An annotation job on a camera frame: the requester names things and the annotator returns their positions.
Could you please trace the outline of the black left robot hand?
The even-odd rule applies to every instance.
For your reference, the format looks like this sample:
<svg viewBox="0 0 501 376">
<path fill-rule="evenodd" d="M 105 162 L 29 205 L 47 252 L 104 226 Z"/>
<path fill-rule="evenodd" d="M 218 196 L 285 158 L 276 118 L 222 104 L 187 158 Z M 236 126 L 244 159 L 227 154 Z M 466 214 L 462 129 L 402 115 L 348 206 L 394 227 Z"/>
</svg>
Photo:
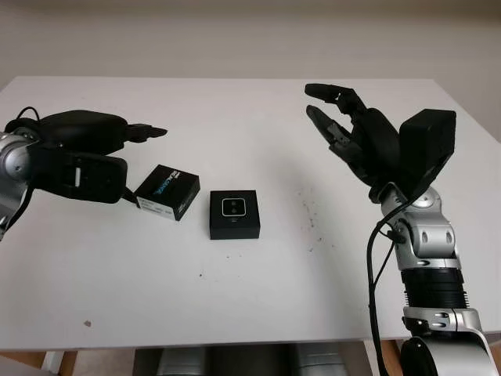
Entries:
<svg viewBox="0 0 501 376">
<path fill-rule="evenodd" d="M 121 150 L 126 142 L 144 143 L 168 133 L 164 128 L 129 124 L 117 115 L 90 110 L 69 110 L 44 117 L 39 122 L 39 132 L 50 145 L 99 155 Z"/>
</svg>

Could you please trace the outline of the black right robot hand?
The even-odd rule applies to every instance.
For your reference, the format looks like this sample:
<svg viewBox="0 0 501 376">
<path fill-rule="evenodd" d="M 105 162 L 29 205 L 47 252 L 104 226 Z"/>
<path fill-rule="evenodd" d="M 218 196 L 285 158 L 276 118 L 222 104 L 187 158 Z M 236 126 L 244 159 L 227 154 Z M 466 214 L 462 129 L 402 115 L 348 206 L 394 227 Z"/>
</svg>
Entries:
<svg viewBox="0 0 501 376">
<path fill-rule="evenodd" d="M 330 151 L 358 179 L 372 188 L 383 188 L 390 183 L 402 188 L 398 132 L 381 111 L 367 107 L 351 88 L 308 83 L 305 94 L 336 105 L 350 117 L 352 130 L 347 130 L 318 107 L 306 107 L 307 116 L 327 141 Z"/>
</svg>

